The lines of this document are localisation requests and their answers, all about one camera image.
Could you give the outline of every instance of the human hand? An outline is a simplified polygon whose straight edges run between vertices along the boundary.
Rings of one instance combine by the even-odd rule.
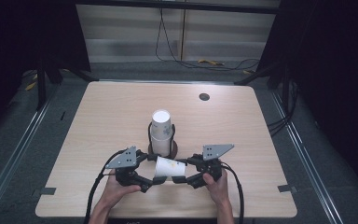
[[[103,190],[103,195],[99,203],[104,206],[112,208],[115,206],[126,194],[140,191],[141,187],[138,185],[121,186],[115,177],[115,169],[109,172],[109,178],[106,181],[106,186]]]
[[[211,194],[211,198],[217,206],[222,206],[229,203],[228,186],[227,186],[227,172],[222,169],[222,176],[215,182],[213,177],[207,173],[203,174],[206,188]]]
[[[213,177],[207,173],[202,177],[217,207],[217,224],[234,224],[232,206],[228,197],[226,170],[222,169],[222,176],[217,181],[214,181]]]

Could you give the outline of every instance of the gray metal bracket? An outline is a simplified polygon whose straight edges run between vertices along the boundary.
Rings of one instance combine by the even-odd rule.
[[[210,161],[217,159],[226,152],[234,148],[234,144],[224,144],[224,145],[205,145],[203,146],[202,156],[205,161]]]
[[[112,159],[106,166],[106,169],[116,169],[136,166],[136,147],[132,146]]]

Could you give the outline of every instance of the power cord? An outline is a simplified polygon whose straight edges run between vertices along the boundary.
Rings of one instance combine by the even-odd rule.
[[[239,216],[239,224],[243,223],[243,214],[244,214],[244,200],[243,200],[243,191],[242,191],[242,185],[240,180],[237,177],[237,174],[235,174],[234,170],[225,162],[222,162],[222,168],[230,171],[234,177],[235,177],[235,181],[237,182],[237,187],[238,187],[238,193],[240,195],[240,216]]]
[[[298,87],[293,80],[292,80],[291,96],[292,96],[293,103],[289,113],[287,113],[284,118],[268,124],[268,129],[271,137],[275,136],[278,132],[280,132],[289,123],[289,121],[292,119],[293,114],[295,113],[296,101],[298,97]]]
[[[97,178],[95,179],[94,185],[92,185],[91,190],[89,191],[89,200],[87,202],[87,211],[86,211],[86,215],[84,217],[84,221],[83,224],[88,224],[90,221],[90,213],[91,213],[91,205],[92,205],[92,198],[94,197],[94,193],[95,190],[97,189],[98,185],[100,184],[100,181],[103,179],[104,175],[103,172],[105,171],[105,167],[107,164],[109,164],[109,162],[118,154],[123,153],[125,150],[120,150],[117,153],[113,154],[109,160],[107,160],[107,162],[105,163],[105,165],[103,166],[103,169],[101,170],[101,172],[98,174]]]
[[[180,64],[180,65],[182,65],[183,67],[186,67],[186,68],[203,68],[203,69],[212,70],[212,71],[233,71],[233,70],[244,70],[244,69],[253,68],[256,65],[258,65],[258,63],[260,61],[259,59],[245,59],[245,60],[242,60],[237,66],[235,66],[233,68],[199,66],[199,65],[192,64],[192,63],[186,63],[186,62],[183,62],[183,61],[179,61],[179,60],[177,60],[175,58],[175,56],[173,55],[172,49],[171,49],[170,40],[168,38],[167,29],[165,28],[165,22],[164,22],[164,18],[163,18],[163,15],[162,15],[162,8],[159,9],[159,15],[160,15],[160,21],[159,21],[159,27],[158,27],[158,37],[157,37],[156,52],[155,53],[156,53],[156,57],[162,62],[176,62],[176,63],[178,63],[178,64]],[[160,37],[160,34],[161,34],[161,26],[162,26],[162,29],[164,30],[165,38],[167,40],[168,49],[170,50],[170,54],[171,54],[173,60],[164,60],[164,59],[161,59],[158,56],[158,43],[159,43],[159,37]],[[255,61],[255,63],[251,64],[250,66],[240,68],[240,66],[243,63],[251,62],[251,61]]]

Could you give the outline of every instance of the white wall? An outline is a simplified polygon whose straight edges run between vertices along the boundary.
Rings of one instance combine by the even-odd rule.
[[[221,4],[215,0],[195,2]],[[279,3],[279,0],[225,1],[229,5],[260,7],[277,7]],[[158,9],[78,5],[77,11],[92,63],[158,61],[155,56]],[[163,9],[163,20],[177,59],[182,56],[183,60],[240,61],[261,56],[274,15]],[[159,40],[158,55],[171,59],[163,30]]]

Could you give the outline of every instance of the gray carpet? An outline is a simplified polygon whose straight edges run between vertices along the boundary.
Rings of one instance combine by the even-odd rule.
[[[227,62],[234,67],[238,63]],[[232,82],[246,75],[241,70],[229,72],[184,68],[174,62],[158,63],[94,63],[89,75],[105,79],[171,80]],[[64,80],[54,95],[35,136],[27,148],[16,173],[0,200],[0,223],[82,223],[82,218],[40,218],[34,213],[38,196],[36,189],[45,187],[65,136],[76,113],[87,82],[62,72]],[[19,88],[6,114],[0,121],[0,172],[26,130],[37,105],[37,89]],[[280,119],[276,105],[266,86],[267,78],[259,78],[250,86],[255,89],[266,123]],[[309,151],[324,184],[330,192],[344,223],[358,223],[358,178],[351,167],[331,147],[317,128],[307,105],[299,96],[293,117],[294,124]],[[273,138],[289,185],[295,186],[294,199],[298,210],[293,218],[246,218],[245,223],[330,223],[317,197],[293,142],[283,129]],[[215,223],[215,220],[127,220],[113,223]]]

